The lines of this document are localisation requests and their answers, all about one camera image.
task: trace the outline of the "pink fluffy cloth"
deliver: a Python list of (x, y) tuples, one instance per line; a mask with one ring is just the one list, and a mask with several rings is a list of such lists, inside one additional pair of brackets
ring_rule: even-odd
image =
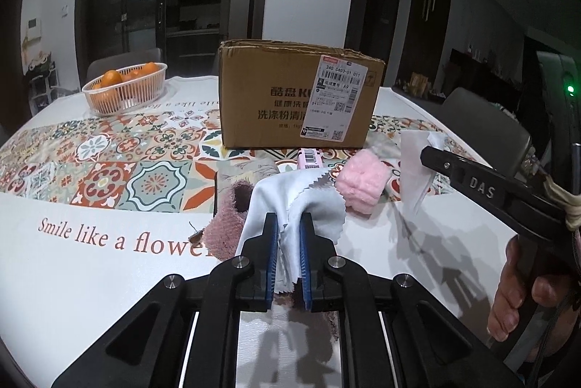
[(208, 252), (221, 262), (236, 253), (253, 189), (251, 183), (240, 180), (224, 190), (216, 216), (204, 228), (202, 242)]
[(335, 188), (345, 205), (362, 214), (371, 214), (391, 175), (373, 152), (363, 149), (352, 156), (335, 180)]

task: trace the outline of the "barcode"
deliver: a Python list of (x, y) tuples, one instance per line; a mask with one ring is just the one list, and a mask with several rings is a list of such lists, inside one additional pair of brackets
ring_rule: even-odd
[(317, 159), (315, 158), (315, 151), (314, 150), (303, 150), (304, 161), (307, 163), (316, 163)]
[(347, 107), (345, 107), (345, 112), (351, 112), (355, 98), (357, 98), (358, 88), (351, 88), (351, 93), (349, 94), (349, 99), (347, 100)]
[(342, 81), (346, 84), (354, 84), (355, 86), (359, 86), (360, 82), (359, 78), (354, 78), (342, 73), (323, 72), (323, 77), (331, 80)]

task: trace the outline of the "white plastic basket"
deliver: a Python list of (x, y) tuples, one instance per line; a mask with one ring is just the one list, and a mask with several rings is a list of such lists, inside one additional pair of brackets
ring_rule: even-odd
[[(119, 68), (117, 71), (124, 77), (131, 71), (140, 70), (146, 64), (131, 65)], [(167, 65), (156, 62), (159, 71), (124, 81), (120, 84), (94, 90), (95, 85), (101, 84), (103, 75), (88, 82), (82, 87), (91, 112), (98, 116), (110, 116), (121, 112), (129, 112), (155, 101), (163, 92), (163, 82), (166, 79)]]

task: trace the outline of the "white tissue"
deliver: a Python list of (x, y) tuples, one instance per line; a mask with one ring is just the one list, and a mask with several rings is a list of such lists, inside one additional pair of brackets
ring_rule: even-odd
[(246, 239), (262, 234), (267, 212), (278, 221), (278, 254), (275, 292), (290, 292), (301, 275), (298, 225), (310, 212), (315, 232), (337, 243), (345, 222), (345, 201), (325, 178), (329, 168), (286, 171), (260, 180), (252, 191), (248, 216), (236, 254)]
[(446, 135), (427, 130), (402, 130), (400, 195), (403, 203), (403, 216), (410, 218), (417, 214), (436, 172), (422, 165), (420, 154), (429, 145), (443, 150)]

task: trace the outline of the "basket rim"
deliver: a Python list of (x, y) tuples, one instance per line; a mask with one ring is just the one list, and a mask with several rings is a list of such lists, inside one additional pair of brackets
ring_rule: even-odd
[[(95, 78), (94, 80), (89, 81), (85, 86), (83, 86), (81, 88), (81, 92), (82, 93), (86, 93), (86, 94), (99, 94), (99, 93), (103, 93), (104, 91), (114, 90), (114, 89), (116, 89), (118, 87), (121, 87), (123, 85), (126, 85), (126, 84), (129, 85), (129, 84), (137, 83), (140, 80), (143, 80), (143, 79), (145, 79), (147, 77), (150, 77), (150, 76), (153, 76), (153, 75), (159, 75), (162, 72), (164, 72), (164, 71), (167, 70), (167, 64), (163, 64), (162, 62), (152, 62), (152, 63), (154, 63), (156, 65), (161, 65), (162, 67), (158, 71), (153, 72), (153, 73), (150, 73), (147, 76), (142, 76), (140, 78), (134, 78), (133, 80), (124, 81), (124, 82), (118, 83), (118, 84), (112, 84), (111, 86), (105, 86), (103, 88), (98, 88), (96, 90), (92, 89), (93, 85), (98, 80), (100, 80), (101, 78), (103, 78), (103, 76), (105, 76), (105, 74), (102, 74), (102, 75), (98, 76), (97, 78)], [(117, 68), (115, 70), (118, 71), (119, 73), (122, 73), (122, 70), (133, 70), (134, 68), (137, 68), (137, 67), (140, 67), (140, 66), (144, 66), (144, 65), (147, 65), (147, 64), (137, 64), (137, 65), (124, 66), (123, 68)]]

